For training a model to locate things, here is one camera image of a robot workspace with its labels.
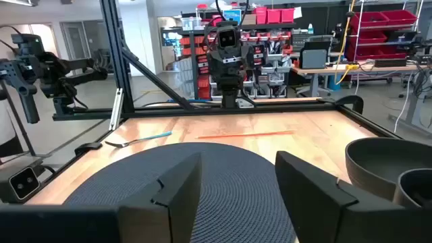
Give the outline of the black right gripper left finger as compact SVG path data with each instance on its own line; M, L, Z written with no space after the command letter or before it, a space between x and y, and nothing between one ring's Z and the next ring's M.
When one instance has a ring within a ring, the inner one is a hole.
M202 157L195 153L119 203L121 243L189 243L200 199Z

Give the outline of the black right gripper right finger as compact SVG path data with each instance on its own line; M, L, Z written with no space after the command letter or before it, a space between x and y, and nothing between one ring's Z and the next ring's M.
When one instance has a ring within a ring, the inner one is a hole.
M336 243L343 210L357 198L334 175L285 151L276 153L275 174L300 243Z

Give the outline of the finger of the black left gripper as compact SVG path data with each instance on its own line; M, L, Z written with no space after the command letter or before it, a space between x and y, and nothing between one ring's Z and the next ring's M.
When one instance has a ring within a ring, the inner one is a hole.
M241 46L242 66L244 70L254 67L254 48L249 45Z
M209 65L209 70L211 72L217 72L219 70L219 52L218 51L208 51L207 61Z

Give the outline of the fork with teal handle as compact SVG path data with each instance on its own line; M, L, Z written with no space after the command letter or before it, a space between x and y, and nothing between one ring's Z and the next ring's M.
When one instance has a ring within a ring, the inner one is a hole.
M105 144L107 144L109 146L113 146L113 147L115 147L117 149L122 149L122 148L130 146L131 144L134 144L134 143L137 143L137 142L143 142L143 141L146 141L146 140L152 140L152 139L156 139L156 138L163 138L163 137L170 136L170 135L172 135L172 131L164 132L164 133L161 133L161 134L158 134L158 135L149 136L149 137L146 137L146 138L140 138L140 139L132 140L132 141L129 141L129 142L124 142L124 143L114 143L114 142L105 141Z

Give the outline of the orange straw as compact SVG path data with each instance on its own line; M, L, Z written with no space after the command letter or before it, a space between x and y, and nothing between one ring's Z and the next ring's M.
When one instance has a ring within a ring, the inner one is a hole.
M197 136L196 139L273 136L273 135L294 134L295 132L296 130L284 130L284 131L275 131L275 132L255 132L255 133L247 133L247 134L221 134L221 135Z

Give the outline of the black bowl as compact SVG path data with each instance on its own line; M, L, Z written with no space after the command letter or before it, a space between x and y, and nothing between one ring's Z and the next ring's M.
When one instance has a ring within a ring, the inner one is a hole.
M345 160L354 186L393 200L400 174L432 169L432 146L396 138L361 138L346 146Z

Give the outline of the black cup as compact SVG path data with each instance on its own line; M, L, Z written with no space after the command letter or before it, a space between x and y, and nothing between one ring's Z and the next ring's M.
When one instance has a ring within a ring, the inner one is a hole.
M396 182L393 203L432 210L432 169L411 169L401 173Z

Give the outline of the clear plastic box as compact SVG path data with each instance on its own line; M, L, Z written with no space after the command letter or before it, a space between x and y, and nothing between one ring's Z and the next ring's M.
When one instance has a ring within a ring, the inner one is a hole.
M192 30L203 30L202 19L197 17L181 18L182 30L192 31Z

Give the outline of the blue sign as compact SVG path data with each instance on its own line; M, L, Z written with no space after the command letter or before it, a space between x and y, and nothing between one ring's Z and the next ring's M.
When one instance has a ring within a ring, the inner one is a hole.
M241 9L229 9L223 10L223 17L226 21L237 22L240 24L242 19L242 10Z

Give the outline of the grey metal box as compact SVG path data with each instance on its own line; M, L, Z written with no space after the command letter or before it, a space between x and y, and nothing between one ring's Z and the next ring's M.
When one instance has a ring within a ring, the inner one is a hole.
M300 50L300 68L305 70L326 68L330 42L308 41Z

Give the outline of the blue bin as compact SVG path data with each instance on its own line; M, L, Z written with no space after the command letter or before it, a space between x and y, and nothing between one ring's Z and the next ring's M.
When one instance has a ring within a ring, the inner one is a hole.
M328 88L330 90L339 90L341 88L341 84L338 84L340 81L341 75L337 76L329 76L328 77Z

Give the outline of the black table clamp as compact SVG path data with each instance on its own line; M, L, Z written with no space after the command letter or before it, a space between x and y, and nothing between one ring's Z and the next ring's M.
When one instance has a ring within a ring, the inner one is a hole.
M92 150L99 150L102 147L102 144L100 142L89 142L89 143L84 143L81 144L80 146L78 146L75 150L75 156L81 155L81 154L85 154L88 151L92 151Z
M342 105L352 105L352 110L362 114L363 108L364 108L364 101L360 96L357 95L348 95L345 97L342 97L335 101L336 105L342 106Z

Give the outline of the wooden workbench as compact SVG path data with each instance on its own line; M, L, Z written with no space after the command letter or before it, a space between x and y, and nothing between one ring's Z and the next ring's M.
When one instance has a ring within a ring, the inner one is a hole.
M414 63L409 63L402 67L375 67L372 63L363 62L361 64L342 64L326 67L324 69L305 70L299 67L292 67L291 70L299 76L310 78L310 86L296 89L296 95L304 95L310 93L310 97L319 97L322 92L326 92L327 96L331 96L332 90L327 88L328 76L346 75L356 76L373 76L374 79L381 77L392 76L393 74L415 73L419 71Z

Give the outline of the black aluminium table frame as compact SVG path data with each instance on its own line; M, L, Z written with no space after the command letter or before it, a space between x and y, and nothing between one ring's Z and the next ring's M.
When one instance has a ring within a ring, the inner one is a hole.
M339 111L358 123L368 131L379 137L400 137L388 129L376 124L352 110L352 105L336 105L335 101L329 99L311 99L293 101L259 101L254 108L225 109L220 105L206 104L204 107L194 107L189 101L181 97L173 89L168 87L160 78L150 71L138 58L128 50L122 28L119 25L117 5L115 0L100 0L103 21L109 37L109 50L113 59L114 76L117 87L124 90L124 101L121 118L150 118L150 117L182 117L197 115L243 115L255 113L285 113L301 111ZM165 94L174 100L174 104L160 107L135 108L132 101L130 79L126 64L129 63L146 76L153 84L160 88ZM89 109L88 111L77 111L74 114L53 115L55 121L86 120L86 119L108 119L111 117L112 109Z

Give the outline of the silver frame bracket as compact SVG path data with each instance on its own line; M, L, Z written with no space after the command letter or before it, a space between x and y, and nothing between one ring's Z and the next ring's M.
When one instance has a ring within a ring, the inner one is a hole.
M118 88L115 92L115 99L109 122L109 131L114 131L119 126L119 121L122 115L123 101L124 90L122 88Z

